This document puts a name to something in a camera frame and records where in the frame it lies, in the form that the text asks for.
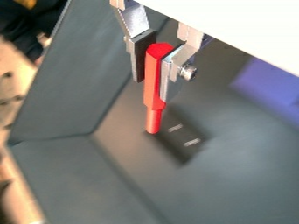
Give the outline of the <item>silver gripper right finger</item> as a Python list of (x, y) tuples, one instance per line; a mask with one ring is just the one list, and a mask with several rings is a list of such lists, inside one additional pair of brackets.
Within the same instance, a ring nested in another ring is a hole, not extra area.
[(163, 57), (160, 98), (168, 102), (179, 93), (184, 81), (191, 81), (196, 74), (192, 65), (194, 55), (202, 48), (203, 32), (184, 23), (179, 23), (178, 38), (183, 41)]

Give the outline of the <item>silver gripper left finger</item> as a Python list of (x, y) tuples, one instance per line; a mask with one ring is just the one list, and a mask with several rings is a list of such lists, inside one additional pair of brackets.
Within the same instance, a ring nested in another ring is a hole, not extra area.
[(146, 78), (146, 50), (156, 42), (156, 31), (150, 27), (146, 7), (135, 0), (110, 0), (110, 5), (124, 32), (134, 81), (140, 83)]

